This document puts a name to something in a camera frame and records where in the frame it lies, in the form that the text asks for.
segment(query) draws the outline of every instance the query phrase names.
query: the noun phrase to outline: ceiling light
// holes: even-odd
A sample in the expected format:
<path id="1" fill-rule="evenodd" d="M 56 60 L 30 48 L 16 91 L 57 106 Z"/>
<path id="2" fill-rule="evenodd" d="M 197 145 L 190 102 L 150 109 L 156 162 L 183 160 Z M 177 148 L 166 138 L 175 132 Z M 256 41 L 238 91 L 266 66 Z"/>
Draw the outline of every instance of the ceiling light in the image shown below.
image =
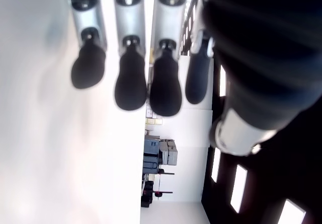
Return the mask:
<path id="1" fill-rule="evenodd" d="M 219 86 L 219 96 L 226 96 L 226 72 L 222 65 L 220 66 L 220 86 Z"/>
<path id="2" fill-rule="evenodd" d="M 306 212 L 303 209 L 287 199 L 278 224 L 301 224 L 305 213 Z"/>
<path id="3" fill-rule="evenodd" d="M 243 200 L 244 188 L 246 183 L 247 170 L 242 166 L 237 165 L 235 183 L 233 185 L 233 191 L 231 195 L 231 206 L 239 213 L 241 202 Z"/>
<path id="4" fill-rule="evenodd" d="M 221 152 L 218 148 L 215 148 L 215 156 L 213 158 L 211 178 L 215 183 L 217 183 L 218 172 L 219 172 L 219 163 L 220 163 Z"/>
<path id="5" fill-rule="evenodd" d="M 193 13 L 193 21 L 195 21 L 195 19 L 196 19 L 196 5 L 193 6 L 192 13 Z"/>

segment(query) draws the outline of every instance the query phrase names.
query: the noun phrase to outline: robotic finger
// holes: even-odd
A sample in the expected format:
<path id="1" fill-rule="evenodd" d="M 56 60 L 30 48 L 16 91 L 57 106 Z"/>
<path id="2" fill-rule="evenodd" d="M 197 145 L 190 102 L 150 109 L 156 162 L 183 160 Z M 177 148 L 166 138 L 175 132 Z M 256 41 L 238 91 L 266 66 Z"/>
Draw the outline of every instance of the robotic finger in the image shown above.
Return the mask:
<path id="1" fill-rule="evenodd" d="M 75 88 L 96 85 L 104 75 L 107 40 L 101 0 L 69 0 L 80 47 L 71 70 Z"/>
<path id="2" fill-rule="evenodd" d="M 147 96 L 144 75 L 145 24 L 143 0 L 114 0 L 120 72 L 115 101 L 123 110 L 143 106 Z"/>
<path id="3" fill-rule="evenodd" d="M 178 80 L 180 36 L 186 0 L 156 0 L 153 80 L 150 92 L 152 110 L 173 116 L 181 107 Z"/>

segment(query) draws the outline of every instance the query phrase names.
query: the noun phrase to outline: white wall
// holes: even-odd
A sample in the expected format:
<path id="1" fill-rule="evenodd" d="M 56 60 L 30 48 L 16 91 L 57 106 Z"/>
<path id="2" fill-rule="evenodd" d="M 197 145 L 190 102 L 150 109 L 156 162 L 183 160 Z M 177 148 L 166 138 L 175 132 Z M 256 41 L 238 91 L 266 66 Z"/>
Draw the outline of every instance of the white wall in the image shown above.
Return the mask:
<path id="1" fill-rule="evenodd" d="M 155 202 L 141 208 L 140 224 L 209 224 L 201 203 Z"/>
<path id="2" fill-rule="evenodd" d="M 179 81 L 183 93 L 180 112 L 173 117 L 164 117 L 163 124 L 155 125 L 150 132 L 150 135 L 174 139 L 178 149 L 177 165 L 162 166 L 166 172 L 175 175 L 156 175 L 156 184 L 153 187 L 155 191 L 173 191 L 173 194 L 164 194 L 161 198 L 154 197 L 154 200 L 201 201 L 209 148 L 208 133 L 212 123 L 213 62 L 209 67 L 205 99 L 197 105 L 192 105 L 185 96 L 189 60 L 188 56 L 181 56 L 179 60 Z"/>
<path id="3" fill-rule="evenodd" d="M 67 0 L 0 0 L 0 223 L 140 222 L 145 108 L 115 105 L 116 27 L 105 1 L 105 76 L 79 91 Z"/>

